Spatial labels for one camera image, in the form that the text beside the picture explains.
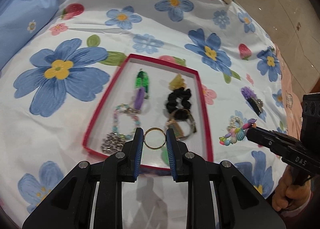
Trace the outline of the person's right hand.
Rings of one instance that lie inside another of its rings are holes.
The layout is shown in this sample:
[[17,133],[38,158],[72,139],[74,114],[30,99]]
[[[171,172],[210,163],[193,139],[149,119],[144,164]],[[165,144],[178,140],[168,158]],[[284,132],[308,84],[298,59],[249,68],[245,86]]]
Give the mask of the person's right hand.
[[304,185],[294,185],[291,167],[287,166],[272,197],[272,207],[284,217],[294,217],[302,213],[311,199],[311,181]]

